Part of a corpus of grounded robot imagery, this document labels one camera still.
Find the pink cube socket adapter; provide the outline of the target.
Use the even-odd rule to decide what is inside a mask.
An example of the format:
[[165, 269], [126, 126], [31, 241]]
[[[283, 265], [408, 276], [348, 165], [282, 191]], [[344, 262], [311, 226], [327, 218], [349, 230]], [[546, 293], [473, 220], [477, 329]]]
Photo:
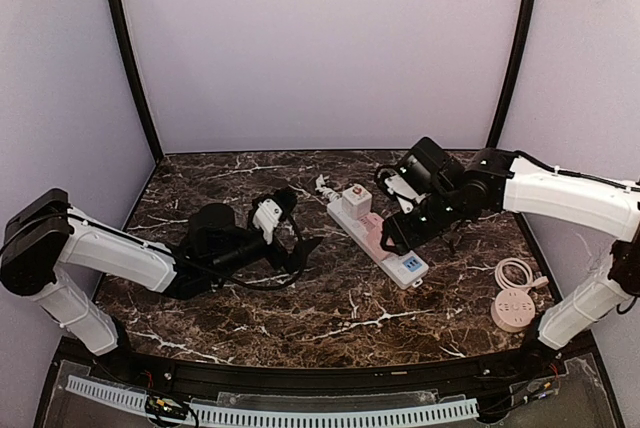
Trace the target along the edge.
[[395, 256], [393, 251], [383, 247], [383, 232], [380, 227], [372, 229], [366, 236], [366, 244], [370, 250], [370, 257], [375, 262], [381, 262], [391, 256]]

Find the white multicolour power strip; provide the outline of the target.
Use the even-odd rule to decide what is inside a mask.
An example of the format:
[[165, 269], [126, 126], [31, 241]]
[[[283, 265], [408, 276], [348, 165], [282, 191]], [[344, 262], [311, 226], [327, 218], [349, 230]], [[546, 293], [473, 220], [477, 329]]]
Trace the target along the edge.
[[428, 264], [416, 253], [396, 255], [380, 247], [383, 219], [370, 212], [359, 220], [342, 209], [342, 200], [328, 204], [329, 216], [356, 242], [367, 256], [403, 290], [417, 288], [429, 270]]

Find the white cube socket adapter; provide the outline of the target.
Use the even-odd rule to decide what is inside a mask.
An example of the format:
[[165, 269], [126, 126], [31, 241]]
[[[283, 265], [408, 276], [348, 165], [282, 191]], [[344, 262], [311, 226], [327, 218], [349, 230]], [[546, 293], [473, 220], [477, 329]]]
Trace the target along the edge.
[[362, 185], [354, 184], [342, 193], [342, 209], [352, 220], [360, 220], [371, 211], [372, 195]]

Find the round pink socket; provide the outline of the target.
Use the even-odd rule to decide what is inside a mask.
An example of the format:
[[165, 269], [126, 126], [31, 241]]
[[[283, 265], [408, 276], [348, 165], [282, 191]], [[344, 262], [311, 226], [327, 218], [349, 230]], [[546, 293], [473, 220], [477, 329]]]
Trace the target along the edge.
[[518, 333], [533, 321], [536, 308], [527, 293], [510, 288], [498, 293], [491, 305], [490, 314], [498, 328], [508, 333]]

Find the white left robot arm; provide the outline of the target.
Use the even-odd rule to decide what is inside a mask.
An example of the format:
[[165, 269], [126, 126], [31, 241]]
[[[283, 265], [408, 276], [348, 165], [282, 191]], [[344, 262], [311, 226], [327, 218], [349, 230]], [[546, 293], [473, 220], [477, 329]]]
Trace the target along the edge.
[[84, 266], [177, 300], [227, 282], [240, 285], [236, 272], [259, 261], [285, 271], [292, 285], [321, 242], [303, 237], [299, 229], [291, 249], [277, 239], [281, 224], [296, 224], [296, 204], [289, 188], [259, 197], [244, 227], [237, 225], [231, 206], [207, 204], [188, 218], [180, 243], [170, 245], [104, 225], [73, 207], [66, 191], [54, 188], [7, 222], [1, 283], [37, 303], [93, 355], [105, 357], [129, 349], [125, 328], [89, 299], [65, 266]]

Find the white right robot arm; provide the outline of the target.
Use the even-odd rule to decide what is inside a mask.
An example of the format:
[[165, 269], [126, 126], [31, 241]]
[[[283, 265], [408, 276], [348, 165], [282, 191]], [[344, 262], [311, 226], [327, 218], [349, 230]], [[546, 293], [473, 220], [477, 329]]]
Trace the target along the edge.
[[610, 241], [597, 268], [534, 323], [527, 348], [558, 352], [639, 298], [639, 185], [552, 166], [520, 150], [487, 147], [463, 162], [429, 137], [375, 182], [400, 208], [382, 225], [383, 250], [405, 255], [489, 213], [551, 220]]

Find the small circuit board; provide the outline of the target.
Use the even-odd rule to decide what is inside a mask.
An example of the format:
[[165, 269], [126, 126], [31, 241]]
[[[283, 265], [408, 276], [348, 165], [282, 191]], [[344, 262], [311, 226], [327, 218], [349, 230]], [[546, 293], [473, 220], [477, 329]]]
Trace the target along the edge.
[[185, 420], [189, 416], [189, 409], [185, 405], [171, 398], [155, 395], [146, 398], [144, 410], [147, 414], [160, 418]]

